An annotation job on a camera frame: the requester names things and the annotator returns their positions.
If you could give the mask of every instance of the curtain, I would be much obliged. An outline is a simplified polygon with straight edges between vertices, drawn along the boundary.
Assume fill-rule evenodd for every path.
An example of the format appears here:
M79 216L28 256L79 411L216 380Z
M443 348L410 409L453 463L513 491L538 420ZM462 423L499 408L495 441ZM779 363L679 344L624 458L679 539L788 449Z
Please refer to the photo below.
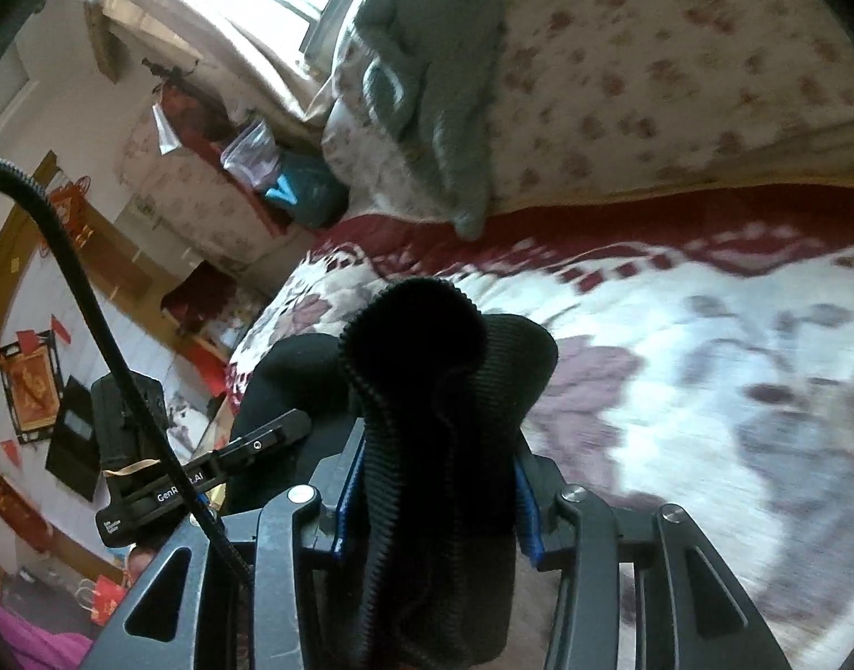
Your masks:
M111 29L141 42L162 65L220 97L232 114L256 109L276 140L317 152L334 98L330 84L278 44L255 38L206 0L97 0Z

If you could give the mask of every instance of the framed picture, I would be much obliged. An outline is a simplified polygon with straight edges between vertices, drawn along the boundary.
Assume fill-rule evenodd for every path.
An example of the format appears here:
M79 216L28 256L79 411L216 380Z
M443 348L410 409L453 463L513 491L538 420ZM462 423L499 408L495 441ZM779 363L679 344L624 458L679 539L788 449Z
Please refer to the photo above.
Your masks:
M0 374L18 442L45 441L58 419L64 383L52 331L37 333L40 346L24 355L18 343L0 347Z

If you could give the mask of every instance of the floral bedsheet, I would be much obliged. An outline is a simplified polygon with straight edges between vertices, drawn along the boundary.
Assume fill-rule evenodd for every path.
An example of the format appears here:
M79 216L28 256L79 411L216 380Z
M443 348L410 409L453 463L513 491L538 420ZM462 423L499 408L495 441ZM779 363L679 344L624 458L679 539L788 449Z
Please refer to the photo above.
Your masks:
M323 136L354 213L446 221L371 118L341 35ZM854 183L854 45L822 0L505 0L495 213L649 188Z
M237 400L281 337L339 335L394 279L435 274L558 340L525 425L613 505L685 506L796 670L854 647L854 191L765 187L448 225L361 217L309 253L232 357ZM556 578L518 572L493 668L541 667ZM620 667L634 666L623 568Z

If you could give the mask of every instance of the black cable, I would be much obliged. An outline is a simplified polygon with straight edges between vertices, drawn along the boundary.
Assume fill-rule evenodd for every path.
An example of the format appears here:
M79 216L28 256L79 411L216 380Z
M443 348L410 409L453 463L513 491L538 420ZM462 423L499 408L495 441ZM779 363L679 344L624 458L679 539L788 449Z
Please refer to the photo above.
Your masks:
M165 433L158 429L145 403L145 398L138 392L129 366L123 359L116 340L113 339L111 329L107 326L98 300L95 299L95 293L89 285L86 272L80 265L80 259L73 251L70 239L65 234L55 210L49 200L46 199L42 187L13 164L0 159L0 194L5 194L15 200L15 203L24 209L40 228L40 232L42 232L46 242L49 243L49 249L64 274L67 286L71 289L77 306L80 307L83 319L89 325L89 332L92 333L92 338L101 351L104 362L110 369L126 405L129 405L138 425L151 440L158 456L165 465L167 474L183 498L183 502L198 520L201 529L207 535L207 539L210 539L216 553L223 558L238 581L249 588L253 583L250 566L234 548L232 542L226 538L213 514L210 514L207 507L198 499L198 492L195 491L191 481L185 475L179 459L172 452Z

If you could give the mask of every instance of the purple cloth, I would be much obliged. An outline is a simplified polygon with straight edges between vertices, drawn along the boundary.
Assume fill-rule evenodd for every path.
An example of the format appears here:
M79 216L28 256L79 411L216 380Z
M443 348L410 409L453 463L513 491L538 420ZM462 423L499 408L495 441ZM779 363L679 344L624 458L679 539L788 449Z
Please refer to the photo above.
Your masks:
M24 670L76 670L92 647L88 637L47 633L1 606L0 634Z

